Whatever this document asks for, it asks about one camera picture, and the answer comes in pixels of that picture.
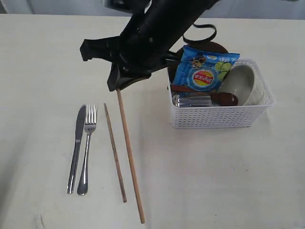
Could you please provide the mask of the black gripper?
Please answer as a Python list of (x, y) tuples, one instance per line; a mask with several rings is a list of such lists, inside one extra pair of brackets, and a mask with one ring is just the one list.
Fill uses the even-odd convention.
[(107, 86), (110, 92), (149, 79), (153, 72), (177, 63), (170, 48), (183, 35), (183, 18), (170, 14), (133, 15), (119, 36), (85, 39), (80, 47), (83, 61), (111, 62)]

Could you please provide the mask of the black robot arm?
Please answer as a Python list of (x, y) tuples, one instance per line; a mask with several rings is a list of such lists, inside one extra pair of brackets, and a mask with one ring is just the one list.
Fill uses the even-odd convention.
[(109, 91), (122, 90), (180, 61), (170, 48), (210, 9), (214, 0), (107, 0), (106, 8), (129, 12), (131, 18), (115, 37), (85, 39), (83, 61), (111, 62)]

